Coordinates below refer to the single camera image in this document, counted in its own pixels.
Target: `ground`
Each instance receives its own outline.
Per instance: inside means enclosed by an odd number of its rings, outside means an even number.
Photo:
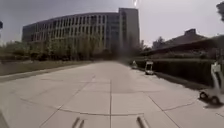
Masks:
[[[224,108],[197,91],[117,62],[0,83],[0,110],[10,128],[224,127]]]

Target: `office building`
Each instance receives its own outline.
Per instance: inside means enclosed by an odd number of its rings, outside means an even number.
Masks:
[[[218,12],[222,16],[222,21],[224,21],[224,2],[217,5]]]
[[[118,12],[85,13],[52,18],[23,27],[22,41],[73,42],[97,40],[97,52],[139,46],[138,10],[120,8]]]

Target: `building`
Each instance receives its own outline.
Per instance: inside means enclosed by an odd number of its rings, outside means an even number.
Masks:
[[[118,12],[57,17],[24,26],[22,34],[22,41],[30,43],[69,41],[77,46],[83,39],[97,40],[98,52],[138,47],[138,10],[120,8]]]
[[[185,31],[184,35],[165,41],[163,45],[161,46],[161,48],[169,48],[169,47],[173,47],[177,45],[200,41],[203,39],[206,39],[206,37],[202,35],[198,35],[196,32],[196,29],[190,29]]]

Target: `stone tile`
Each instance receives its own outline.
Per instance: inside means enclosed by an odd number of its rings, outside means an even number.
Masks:
[[[8,121],[8,125],[10,128],[39,128],[55,111],[26,102],[14,111],[16,114]]]
[[[224,118],[203,109],[198,104],[166,111],[168,116],[181,128],[223,128]]]
[[[58,87],[29,99],[29,101],[54,108],[60,108],[63,104],[67,103],[77,91],[78,89],[71,85]]]
[[[88,83],[82,91],[110,92],[110,84],[107,83]]]
[[[110,117],[73,112],[56,112],[41,128],[72,128],[77,118],[84,120],[84,128],[110,128]]]
[[[109,114],[110,94],[82,91],[66,103],[62,109],[89,114]]]
[[[49,89],[56,87],[55,82],[35,83],[34,85],[27,86],[26,88],[15,91],[15,94],[22,99],[29,99],[36,95],[39,95]]]
[[[192,104],[196,100],[183,94],[181,90],[166,90],[148,93],[148,95],[162,110]]]
[[[112,94],[112,114],[139,114],[160,109],[143,93]]]
[[[178,128],[164,112],[145,113],[144,118],[149,128]]]
[[[112,116],[111,128],[140,128],[137,123],[137,115]]]

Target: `lamp post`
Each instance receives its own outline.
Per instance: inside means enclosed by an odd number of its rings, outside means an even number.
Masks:
[[[3,22],[0,21],[0,43],[1,43],[1,29],[3,28]]]

